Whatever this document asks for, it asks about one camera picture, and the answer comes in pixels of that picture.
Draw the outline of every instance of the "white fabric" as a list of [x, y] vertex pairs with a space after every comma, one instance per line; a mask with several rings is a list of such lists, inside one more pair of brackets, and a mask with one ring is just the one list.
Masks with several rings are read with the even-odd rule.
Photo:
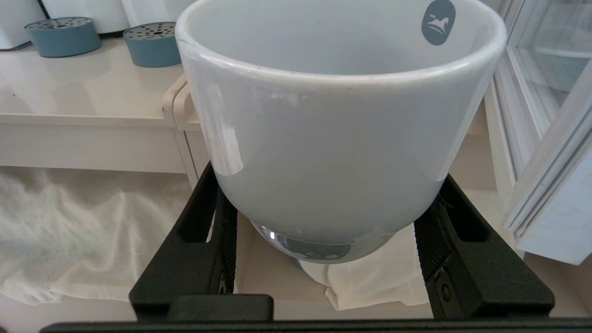
[[336, 310], [381, 303], [427, 303], [413, 225], [397, 232], [376, 252], [344, 264], [322, 265], [300, 260], [303, 270], [327, 286], [325, 295]]
[[127, 300], [190, 194], [184, 175], [0, 168], [0, 293]]

